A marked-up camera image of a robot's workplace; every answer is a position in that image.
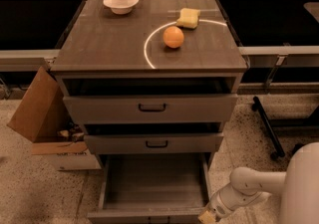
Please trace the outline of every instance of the floor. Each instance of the floor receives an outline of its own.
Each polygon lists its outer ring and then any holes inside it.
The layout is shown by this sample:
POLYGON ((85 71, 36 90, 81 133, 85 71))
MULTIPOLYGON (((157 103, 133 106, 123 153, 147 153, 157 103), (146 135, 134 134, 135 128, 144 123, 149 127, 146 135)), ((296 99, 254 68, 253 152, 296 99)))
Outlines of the floor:
MULTIPOLYGON (((306 117, 318 105, 318 94, 258 95, 269 117, 306 117)), ((287 154, 277 161, 258 112, 251 110, 254 95, 240 95, 224 141, 209 171, 212 190, 228 182, 231 170, 248 166, 259 171, 284 171, 297 142, 318 141, 311 131, 279 131, 287 154)), ((0 223, 86 224, 97 209, 101 170, 57 171, 43 156, 31 156, 31 143, 9 128, 19 98, 0 100, 0 223)), ((220 224, 277 224, 280 198, 271 196, 258 205, 238 209, 220 224)))

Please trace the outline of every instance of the drawer handle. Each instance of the drawer handle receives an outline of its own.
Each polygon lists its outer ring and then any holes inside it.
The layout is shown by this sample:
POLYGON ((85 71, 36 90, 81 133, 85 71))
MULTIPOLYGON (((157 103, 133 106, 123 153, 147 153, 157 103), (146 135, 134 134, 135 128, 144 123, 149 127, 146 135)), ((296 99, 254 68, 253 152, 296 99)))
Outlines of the drawer handle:
POLYGON ((166 148, 168 147, 168 141, 146 141, 147 148, 166 148))
POLYGON ((143 105, 139 104, 139 110, 141 112, 164 112, 167 104, 162 105, 143 105))

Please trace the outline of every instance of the countertop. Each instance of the countertop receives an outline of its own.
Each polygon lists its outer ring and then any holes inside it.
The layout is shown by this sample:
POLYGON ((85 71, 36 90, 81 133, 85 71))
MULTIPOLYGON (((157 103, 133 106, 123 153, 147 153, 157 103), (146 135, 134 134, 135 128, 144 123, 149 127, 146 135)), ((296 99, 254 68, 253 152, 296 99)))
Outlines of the countertop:
POLYGON ((113 14, 103 0, 88 0, 52 67, 53 72, 152 70, 246 70, 215 0, 140 0, 127 15, 113 14), (200 21, 194 30, 182 29, 184 43, 171 49, 162 33, 181 8, 200 9, 200 21))

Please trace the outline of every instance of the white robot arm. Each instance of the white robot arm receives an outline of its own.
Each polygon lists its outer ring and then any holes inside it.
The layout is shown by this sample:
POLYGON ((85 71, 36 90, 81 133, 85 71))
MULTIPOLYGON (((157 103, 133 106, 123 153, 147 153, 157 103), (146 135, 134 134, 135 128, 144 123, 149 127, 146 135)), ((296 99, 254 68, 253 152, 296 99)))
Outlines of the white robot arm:
POLYGON ((280 224, 312 224, 319 210, 319 142, 299 149, 287 172, 258 172, 238 167, 230 182, 215 192, 198 216, 203 224, 213 224, 239 207, 259 203, 270 194, 280 195, 280 224))

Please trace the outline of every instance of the yellow sponge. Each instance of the yellow sponge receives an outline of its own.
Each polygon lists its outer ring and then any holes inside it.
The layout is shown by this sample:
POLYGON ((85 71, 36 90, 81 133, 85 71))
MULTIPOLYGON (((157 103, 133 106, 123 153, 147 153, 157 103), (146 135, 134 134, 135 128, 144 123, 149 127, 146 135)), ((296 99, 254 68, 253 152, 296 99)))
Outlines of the yellow sponge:
POLYGON ((212 214, 212 212, 210 212, 208 210, 204 210, 203 212, 201 212, 198 216, 198 219, 202 224, 216 223, 216 219, 215 219, 214 215, 212 214))
POLYGON ((176 21, 178 27, 194 29, 198 25, 198 17, 200 15, 200 10, 182 8, 180 10, 180 16, 176 21))

